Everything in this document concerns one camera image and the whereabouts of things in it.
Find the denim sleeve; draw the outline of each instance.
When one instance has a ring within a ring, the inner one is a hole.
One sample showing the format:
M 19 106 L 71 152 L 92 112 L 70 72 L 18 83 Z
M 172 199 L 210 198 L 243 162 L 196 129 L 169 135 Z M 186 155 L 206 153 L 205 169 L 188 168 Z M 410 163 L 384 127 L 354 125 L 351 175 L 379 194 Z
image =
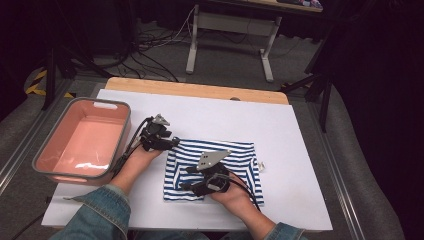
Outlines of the denim sleeve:
M 50 239 L 127 239 L 131 209 L 119 188 L 105 185 L 72 199 L 83 205 L 66 227 Z
M 302 237 L 303 229 L 295 228 L 284 223 L 278 223 L 265 240 L 306 240 Z

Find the pink plastic tub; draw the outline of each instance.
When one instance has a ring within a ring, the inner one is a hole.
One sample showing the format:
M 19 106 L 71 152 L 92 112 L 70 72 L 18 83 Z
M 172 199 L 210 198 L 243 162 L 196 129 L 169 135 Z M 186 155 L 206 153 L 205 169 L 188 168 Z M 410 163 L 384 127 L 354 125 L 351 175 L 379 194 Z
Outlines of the pink plastic tub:
M 130 114 L 123 102 L 74 99 L 34 158 L 34 169 L 55 182 L 109 182 L 111 169 L 124 151 Z

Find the striped cloth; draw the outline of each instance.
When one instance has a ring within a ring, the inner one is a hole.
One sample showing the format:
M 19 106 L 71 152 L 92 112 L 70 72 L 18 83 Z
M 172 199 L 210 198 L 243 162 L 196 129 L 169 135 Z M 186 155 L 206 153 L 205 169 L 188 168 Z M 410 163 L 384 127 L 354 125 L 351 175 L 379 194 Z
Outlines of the striped cloth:
M 230 171 L 243 179 L 253 191 L 258 204 L 264 204 L 259 168 L 253 143 L 200 141 L 181 139 L 177 147 L 169 150 L 166 162 L 163 198 L 165 201 L 201 201 L 191 191 L 183 191 L 180 183 L 194 184 L 203 180 L 201 173 L 189 174 L 187 167 L 197 166 L 202 152 L 231 150 L 221 160 Z

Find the denim jacket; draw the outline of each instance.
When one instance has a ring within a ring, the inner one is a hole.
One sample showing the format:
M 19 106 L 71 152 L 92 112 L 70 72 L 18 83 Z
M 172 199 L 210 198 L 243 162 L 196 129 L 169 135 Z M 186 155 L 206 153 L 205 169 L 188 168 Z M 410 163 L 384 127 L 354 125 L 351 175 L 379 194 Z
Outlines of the denim jacket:
M 131 208 L 128 197 L 121 189 L 113 185 L 105 185 L 84 196 L 72 198 L 82 202 L 82 207 L 78 210 L 66 227 L 53 235 L 50 239 L 127 239 L 128 222 Z M 183 232 L 162 232 L 158 234 L 140 234 L 140 239 L 207 239 L 203 237 L 186 237 L 189 235 Z M 305 239 L 301 237 L 302 230 L 295 227 L 278 223 L 274 229 L 266 236 L 267 240 L 277 239 Z

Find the white paper sheet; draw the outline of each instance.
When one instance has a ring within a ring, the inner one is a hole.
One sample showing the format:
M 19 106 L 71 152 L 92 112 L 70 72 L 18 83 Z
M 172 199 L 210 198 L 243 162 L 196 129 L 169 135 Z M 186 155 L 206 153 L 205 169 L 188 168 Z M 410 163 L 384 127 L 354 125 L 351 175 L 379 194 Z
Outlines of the white paper sheet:
M 124 101 L 131 107 L 132 130 L 146 117 L 161 113 L 172 136 L 188 139 L 255 143 L 260 178 L 270 219 L 308 230 L 332 225 L 299 126 L 290 105 L 101 90 L 98 98 Z M 244 224 L 221 205 L 163 201 L 164 152 L 134 185 L 130 195 L 130 227 L 143 229 L 240 230 Z M 64 226 L 79 204 L 62 198 L 93 187 L 59 184 L 43 219 L 46 226 Z

